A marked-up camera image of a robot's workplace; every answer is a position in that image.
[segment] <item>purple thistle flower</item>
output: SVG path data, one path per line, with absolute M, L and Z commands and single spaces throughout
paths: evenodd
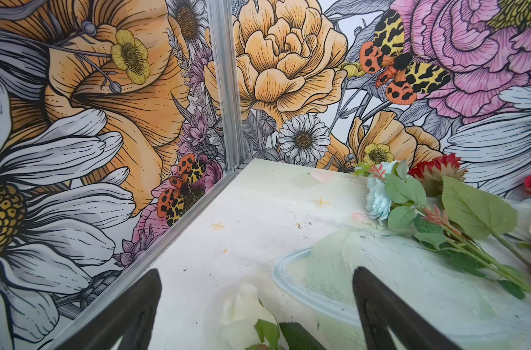
M 202 46 L 202 48 L 195 54 L 195 58 L 192 61 L 190 69 L 190 88 L 197 86 L 205 80 L 204 67 L 206 67 L 207 63 L 211 61 L 213 61 L 213 51 L 205 45 Z
M 145 231 L 142 229 L 139 229 L 139 235 L 141 239 L 135 243 L 128 240 L 122 240 L 124 252 L 112 256 L 112 258 L 118 261 L 115 263 L 117 266 L 123 267 L 124 269 L 129 267 L 129 265 L 133 264 L 133 262 L 157 240 L 157 237 L 153 234 L 153 228 L 151 225 L 149 225 L 148 235 L 145 235 Z

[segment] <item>pink peony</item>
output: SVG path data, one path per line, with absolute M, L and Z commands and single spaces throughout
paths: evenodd
M 395 0 L 406 50 L 438 61 L 453 80 L 429 94 L 441 116 L 465 124 L 516 110 L 499 99 L 512 86 L 531 85 L 531 0 Z
M 203 161 L 207 166 L 203 176 L 192 185 L 192 188 L 201 189 L 207 193 L 223 177 L 223 170 L 219 163 L 210 160 L 206 155 L 200 155 L 199 160 Z M 171 177 L 173 176 L 180 177 L 178 174 L 178 165 L 172 165 Z M 159 198 L 161 193 L 166 189 L 176 190 L 177 188 L 170 183 L 169 179 L 166 179 L 151 194 L 153 197 Z M 141 211 L 139 222 L 137 222 L 136 227 L 133 229 L 132 242 L 137 242 L 143 232 L 149 232 L 149 228 L 151 228 L 155 237 L 158 237 L 170 228 L 166 222 L 166 217 L 158 216 L 156 203 L 146 206 Z

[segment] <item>white artificial rose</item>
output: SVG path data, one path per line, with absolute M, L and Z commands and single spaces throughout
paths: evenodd
M 531 240 L 531 198 L 522 200 L 506 200 L 516 210 L 518 223 L 510 234 L 521 240 Z
M 223 350 L 245 350 L 246 348 L 264 344 L 260 341 L 254 326 L 258 320 L 277 324 L 275 317 L 258 299 L 258 289 L 252 284 L 244 284 L 236 296 L 229 296 L 223 303 L 219 344 Z

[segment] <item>daisy center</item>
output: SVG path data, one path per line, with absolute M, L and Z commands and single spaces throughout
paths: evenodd
M 195 38 L 197 33 L 197 20 L 195 13 L 189 6 L 183 5 L 178 8 L 176 11 L 176 22 L 178 22 L 182 35 L 186 39 Z
M 18 233 L 25 213 L 24 196 L 16 187 L 0 181 L 0 254 Z
M 531 0 L 499 0 L 500 11 L 487 24 L 495 30 L 531 27 Z
M 309 133 L 298 133 L 295 137 L 295 143 L 300 148 L 309 148 L 312 146 L 312 136 Z
M 122 56 L 129 69 L 143 74 L 143 56 L 133 43 L 125 43 L 122 46 Z
M 388 161 L 387 153 L 384 152 L 383 150 L 378 149 L 378 148 L 373 150 L 372 152 L 370 152 L 368 154 L 368 158 L 371 159 L 371 161 L 374 164 L 380 164 L 382 162 L 387 162 Z

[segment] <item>yellow peony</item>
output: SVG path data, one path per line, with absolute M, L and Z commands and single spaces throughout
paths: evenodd
M 322 15 L 316 0 L 258 0 L 234 20 L 236 70 L 242 119 L 250 108 L 277 122 L 308 112 L 323 113 L 341 98 L 347 71 L 339 69 L 347 51 L 344 34 Z M 214 62 L 205 84 L 215 106 L 219 92 Z

